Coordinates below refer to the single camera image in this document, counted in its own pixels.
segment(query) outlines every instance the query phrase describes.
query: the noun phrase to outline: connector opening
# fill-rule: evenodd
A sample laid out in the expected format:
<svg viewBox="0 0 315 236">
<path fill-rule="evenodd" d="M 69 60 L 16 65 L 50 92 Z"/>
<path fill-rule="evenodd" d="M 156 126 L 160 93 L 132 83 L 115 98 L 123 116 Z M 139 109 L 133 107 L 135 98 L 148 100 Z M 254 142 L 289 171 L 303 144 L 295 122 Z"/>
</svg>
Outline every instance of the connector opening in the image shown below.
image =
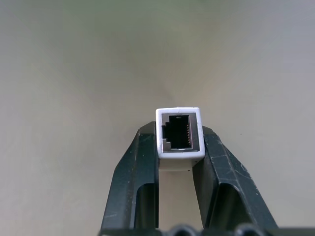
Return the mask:
<svg viewBox="0 0 315 236">
<path fill-rule="evenodd" d="M 169 122 L 162 126 L 163 139 L 170 143 L 171 149 L 190 149 L 191 130 L 189 115 L 169 116 Z"/>
</svg>

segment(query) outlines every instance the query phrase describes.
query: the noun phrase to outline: white connector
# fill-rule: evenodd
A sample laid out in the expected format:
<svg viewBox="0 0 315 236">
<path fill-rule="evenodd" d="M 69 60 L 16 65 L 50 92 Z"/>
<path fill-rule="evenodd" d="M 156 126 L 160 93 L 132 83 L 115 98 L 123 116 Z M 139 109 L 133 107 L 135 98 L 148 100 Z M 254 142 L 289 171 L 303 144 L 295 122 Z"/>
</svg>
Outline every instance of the white connector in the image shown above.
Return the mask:
<svg viewBox="0 0 315 236">
<path fill-rule="evenodd" d="M 160 170 L 189 170 L 205 156 L 198 107 L 157 109 L 156 128 Z"/>
</svg>

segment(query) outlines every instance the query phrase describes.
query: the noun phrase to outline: beige surface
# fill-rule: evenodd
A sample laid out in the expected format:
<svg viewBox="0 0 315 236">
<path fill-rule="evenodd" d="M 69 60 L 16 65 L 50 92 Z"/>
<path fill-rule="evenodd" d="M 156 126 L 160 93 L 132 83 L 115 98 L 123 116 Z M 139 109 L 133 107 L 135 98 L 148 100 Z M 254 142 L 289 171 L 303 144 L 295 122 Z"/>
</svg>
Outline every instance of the beige surface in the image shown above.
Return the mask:
<svg viewBox="0 0 315 236">
<path fill-rule="evenodd" d="M 95 235 L 137 128 L 172 106 L 201 108 L 279 225 L 315 226 L 314 7 L 0 0 L 1 234 Z M 200 227 L 188 172 L 161 182 L 161 227 Z"/>
</svg>

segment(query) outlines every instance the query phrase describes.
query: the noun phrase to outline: clamp jaw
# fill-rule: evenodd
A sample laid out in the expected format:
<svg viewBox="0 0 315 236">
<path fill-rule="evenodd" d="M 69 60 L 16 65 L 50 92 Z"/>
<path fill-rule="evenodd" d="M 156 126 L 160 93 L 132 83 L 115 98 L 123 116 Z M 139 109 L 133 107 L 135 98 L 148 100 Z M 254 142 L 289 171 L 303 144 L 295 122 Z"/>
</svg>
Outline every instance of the clamp jaw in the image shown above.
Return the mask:
<svg viewBox="0 0 315 236">
<path fill-rule="evenodd" d="M 138 130 L 116 166 L 100 235 L 161 234 L 156 230 L 159 159 L 155 125 L 150 122 Z M 203 126 L 203 136 L 205 157 L 192 168 L 203 235 L 231 235 L 234 230 L 239 236 L 251 232 L 262 236 L 279 232 L 283 236 L 308 235 L 305 230 L 286 234 L 287 230 L 278 229 L 246 168 L 212 129 Z M 190 227 L 180 226 L 168 234 L 194 236 L 192 232 Z"/>
</svg>

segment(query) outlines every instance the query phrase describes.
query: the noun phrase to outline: white plastic housing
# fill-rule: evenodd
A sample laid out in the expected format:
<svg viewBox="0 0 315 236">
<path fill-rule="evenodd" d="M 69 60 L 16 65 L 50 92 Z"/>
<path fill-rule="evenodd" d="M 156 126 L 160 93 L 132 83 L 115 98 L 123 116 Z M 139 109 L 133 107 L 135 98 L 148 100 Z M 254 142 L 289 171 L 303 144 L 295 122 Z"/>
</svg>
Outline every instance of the white plastic housing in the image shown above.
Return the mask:
<svg viewBox="0 0 315 236">
<path fill-rule="evenodd" d="M 163 122 L 162 114 L 187 114 L 195 113 L 198 132 L 198 151 L 177 149 L 176 152 L 163 151 Z M 200 109 L 198 107 L 176 107 L 176 108 L 161 108 L 156 110 L 156 129 L 157 129 L 157 152 L 160 159 L 160 170 L 182 171 L 189 170 L 199 160 L 205 156 L 205 145 L 203 139 L 202 122 Z"/>
</svg>

